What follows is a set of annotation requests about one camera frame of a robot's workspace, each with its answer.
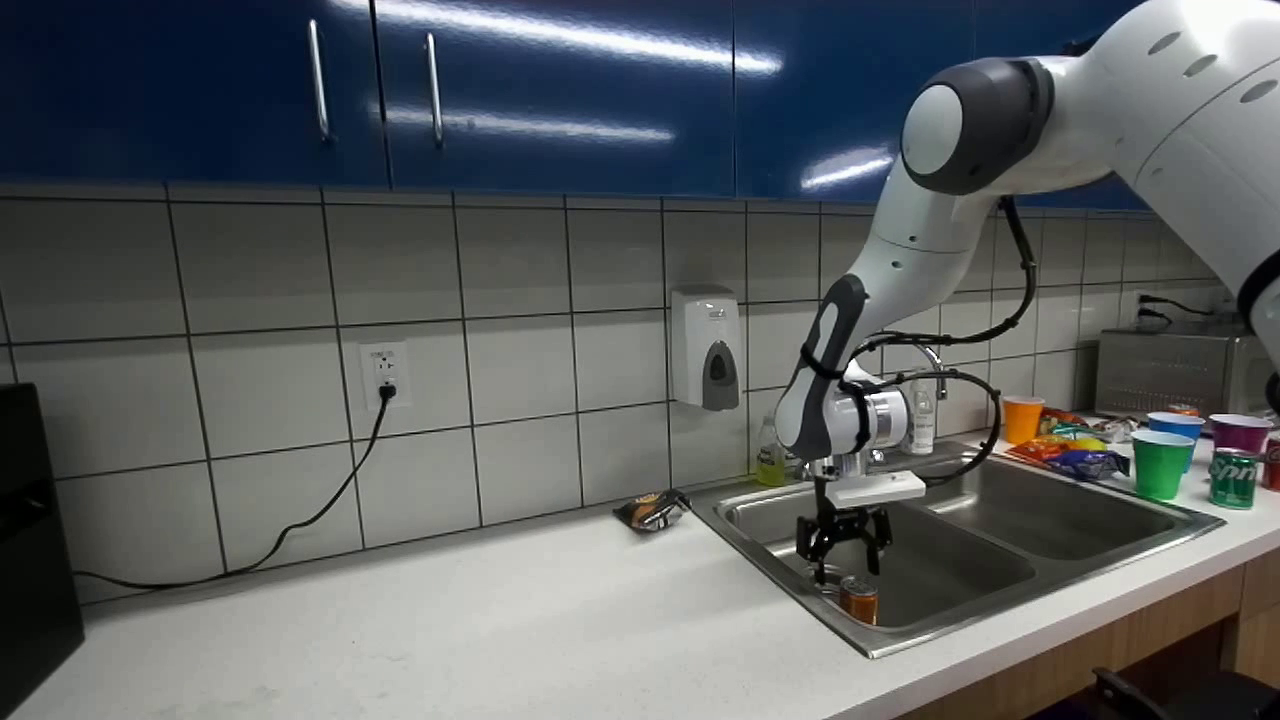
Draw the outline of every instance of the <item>sink basin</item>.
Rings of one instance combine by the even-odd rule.
[[[693,512],[863,656],[925,645],[1219,529],[1214,515],[987,460],[925,503],[887,512],[881,578],[866,572],[863,544],[834,544],[824,559],[827,585],[817,585],[817,569],[797,555],[797,515],[817,512],[811,485],[705,492]],[[848,617],[840,589],[875,594],[875,624]]]

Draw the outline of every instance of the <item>green cup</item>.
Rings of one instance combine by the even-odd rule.
[[[1195,441],[1171,433],[1133,433],[1137,495],[1169,503],[1192,468]]]

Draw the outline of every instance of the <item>power outlet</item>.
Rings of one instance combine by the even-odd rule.
[[[414,415],[414,391],[411,391],[411,373],[406,373],[406,352],[404,346],[363,346],[361,348],[363,366],[363,403],[374,411],[380,410],[380,389],[397,384],[397,400],[388,415]]]

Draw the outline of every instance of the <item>white tile wall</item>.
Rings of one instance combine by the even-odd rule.
[[[172,206],[196,332],[331,323],[319,209]]]
[[[57,476],[204,455],[180,341],[16,348],[16,373],[41,389]]]
[[[57,495],[70,569],[134,585],[198,580],[224,569],[207,463],[69,480]]]
[[[668,396],[668,323],[658,314],[574,315],[580,410],[655,403]]]
[[[382,438],[472,425],[468,348],[462,348],[459,323],[349,329],[342,369],[349,369],[353,438],[363,441],[371,433],[380,396],[363,379],[363,348],[382,348],[382,346],[397,346],[406,355],[406,369],[404,369],[406,389],[397,389],[397,400],[382,415]]]
[[[16,341],[185,332],[162,206],[0,202]]]
[[[749,299],[817,299],[817,211],[749,211]]]
[[[331,332],[196,337],[211,455],[349,441]]]
[[[477,427],[483,525],[580,503],[574,420]]]
[[[211,460],[229,563],[260,559],[277,533],[307,522],[353,472],[353,448],[304,448],[273,455]],[[356,492],[349,487],[324,522],[291,533],[273,563],[337,555],[361,548]]]
[[[668,249],[668,287],[718,287],[737,299],[749,279],[749,234],[745,211],[668,211],[663,217]]]
[[[478,485],[472,455],[468,427],[380,441],[361,472],[363,539],[400,544],[477,529]]]
[[[562,209],[459,209],[462,314],[566,314]]]
[[[668,487],[668,410],[621,410],[580,415],[585,500],[626,500]]]
[[[477,425],[572,411],[566,315],[477,321],[468,346]]]
[[[655,209],[572,209],[572,307],[663,307],[658,242]]]
[[[0,193],[0,209],[0,305],[24,323],[10,348],[16,376],[49,396],[57,472],[76,485],[69,525],[82,544],[112,548],[112,572],[144,580],[198,572],[207,555],[224,555],[196,503],[207,460],[204,495],[211,503],[211,485],[211,529],[224,529],[231,563],[246,563],[277,529],[329,500],[371,425],[361,346],[406,348],[404,391],[414,415],[388,415],[361,495],[291,539],[280,563],[356,554],[361,539],[397,544],[615,503],[668,485],[741,480],[791,373],[811,299],[842,277],[872,223],[872,211],[811,206],[388,193],[319,202],[224,190],[175,190],[167,202]],[[7,242],[24,217],[60,230],[60,242]],[[1084,346],[1101,329],[1133,323],[1137,293],[1205,305],[1219,293],[1169,230],[1139,211],[1026,211],[1026,234],[1044,249],[1044,307],[990,352],[947,352],[1005,391],[1084,403]],[[1133,236],[1156,243],[1156,266],[1127,249]],[[676,287],[728,287],[745,299],[745,410],[668,403],[663,305]],[[901,329],[957,332],[1008,315],[1019,272],[998,217],[960,287],[953,305]],[[881,366],[925,362],[910,348],[863,355],[863,369]],[[984,396],[947,389],[945,433],[987,420]],[[116,522],[153,495],[193,512],[180,512],[180,529]],[[188,548],[116,554],[134,537],[175,537]]]
[[[451,209],[329,209],[342,323],[459,315]]]

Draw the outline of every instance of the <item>soap dispenser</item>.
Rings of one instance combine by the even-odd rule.
[[[741,410],[745,323],[723,293],[670,293],[670,396],[723,411]]]

